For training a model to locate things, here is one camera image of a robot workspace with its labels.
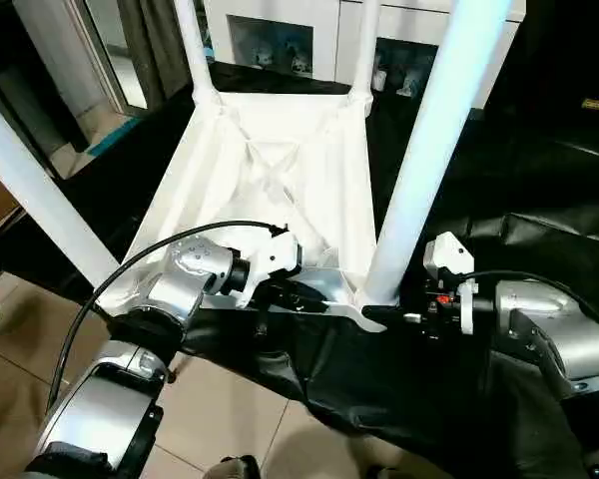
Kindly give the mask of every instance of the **white frame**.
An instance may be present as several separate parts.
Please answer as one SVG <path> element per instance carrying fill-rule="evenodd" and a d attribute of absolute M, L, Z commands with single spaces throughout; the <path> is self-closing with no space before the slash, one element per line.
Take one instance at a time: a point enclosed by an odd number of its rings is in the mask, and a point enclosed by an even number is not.
<path fill-rule="evenodd" d="M 333 81 L 339 0 L 206 0 L 216 60 L 236 63 L 227 15 L 312 27 L 312 77 Z"/>
<path fill-rule="evenodd" d="M 176 0 L 194 99 L 217 102 L 192 0 Z M 352 99 L 368 94 L 379 0 L 367 0 Z M 357 305 L 396 303 L 441 179 L 503 29 L 511 0 L 460 0 L 417 114 L 372 264 Z M 117 262 L 0 115 L 0 181 L 76 268 L 99 286 Z"/>
<path fill-rule="evenodd" d="M 414 0 L 407 0 L 407 3 L 416 2 Z M 381 6 L 377 37 L 438 46 L 444 38 L 450 18 L 450 14 L 443 12 Z M 352 83 L 358 45 L 357 32 L 360 20 L 361 4 L 341 2 L 335 73 L 335 80 L 339 83 L 348 85 Z M 473 102 L 473 108 L 482 110 L 486 106 L 490 92 L 494 87 L 518 28 L 519 24 L 516 22 L 505 22 L 502 34 L 488 64 L 486 74 L 481 81 L 479 93 Z"/>

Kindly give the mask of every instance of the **silver metal housing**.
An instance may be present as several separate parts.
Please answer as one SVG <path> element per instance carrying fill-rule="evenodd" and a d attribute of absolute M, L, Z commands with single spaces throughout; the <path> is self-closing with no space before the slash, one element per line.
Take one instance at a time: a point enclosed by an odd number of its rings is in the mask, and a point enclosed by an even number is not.
<path fill-rule="evenodd" d="M 83 376 L 47 415 L 34 457 L 56 441 L 92 452 L 105 452 L 115 468 L 124 457 L 153 397 L 94 376 L 98 367 L 113 365 L 141 379 L 165 381 L 167 365 L 148 349 L 108 341 Z"/>

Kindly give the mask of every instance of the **white pole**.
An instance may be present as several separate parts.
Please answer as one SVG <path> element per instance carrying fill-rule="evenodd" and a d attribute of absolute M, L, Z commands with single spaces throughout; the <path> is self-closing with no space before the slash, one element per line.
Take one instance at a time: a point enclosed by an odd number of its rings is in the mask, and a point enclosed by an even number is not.
<path fill-rule="evenodd" d="M 377 23 L 379 21 L 379 0 L 364 0 L 359 36 L 359 51 L 355 64 L 355 78 L 349 95 L 352 98 L 370 97 L 372 67 L 375 60 Z"/>
<path fill-rule="evenodd" d="M 0 181 L 94 287 L 118 267 L 2 115 Z"/>
<path fill-rule="evenodd" d="M 193 100 L 196 104 L 218 103 L 220 97 L 211 81 L 193 0 L 174 0 L 174 4 L 178 14 L 184 49 L 187 52 L 191 77 L 193 78 Z"/>
<path fill-rule="evenodd" d="M 437 52 L 360 304 L 395 304 L 511 0 L 460 0 Z"/>

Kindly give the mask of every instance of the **tile floor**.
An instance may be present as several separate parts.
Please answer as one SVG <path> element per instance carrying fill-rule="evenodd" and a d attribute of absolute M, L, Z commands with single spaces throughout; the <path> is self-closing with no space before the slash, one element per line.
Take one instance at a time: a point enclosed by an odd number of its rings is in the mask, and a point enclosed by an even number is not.
<path fill-rule="evenodd" d="M 94 144 L 125 119 L 95 112 Z M 88 155 L 67 147 L 54 158 L 67 176 Z M 78 305 L 10 274 L 0 278 L 0 478 L 21 470 L 35 446 L 49 382 Z M 73 347 L 75 378 L 107 338 L 94 315 Z M 160 397 L 165 417 L 145 479 L 200 479 L 228 455 L 253 454 L 269 479 L 350 479 L 369 464 L 399 466 L 413 478 L 445 478 L 425 460 L 372 438 L 350 439 L 311 418 L 303 406 L 198 358 L 178 356 L 178 381 Z"/>

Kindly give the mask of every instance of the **black cloth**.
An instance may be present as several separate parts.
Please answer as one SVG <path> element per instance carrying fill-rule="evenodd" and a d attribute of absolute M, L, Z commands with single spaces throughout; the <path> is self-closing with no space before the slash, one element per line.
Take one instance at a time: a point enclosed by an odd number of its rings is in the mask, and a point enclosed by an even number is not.
<path fill-rule="evenodd" d="M 221 64 L 212 76 L 225 91 L 347 91 Z M 117 258 L 186 128 L 190 94 L 170 100 L 63 187 Z M 417 107 L 378 94 L 367 119 L 378 231 Z M 588 149 L 510 119 L 469 122 L 421 245 L 446 230 L 465 241 L 477 269 L 543 273 L 599 308 L 599 155 Z M 404 304 L 420 297 L 420 253 L 404 278 Z M 29 218 L 0 235 L 0 266 L 77 301 L 91 291 Z M 491 353 L 486 326 L 440 345 L 402 327 L 367 334 L 345 318 L 236 314 L 202 311 L 184 348 L 303 402 L 333 427 L 375 434 L 456 477 L 585 477 L 578 446 L 536 370 Z"/>

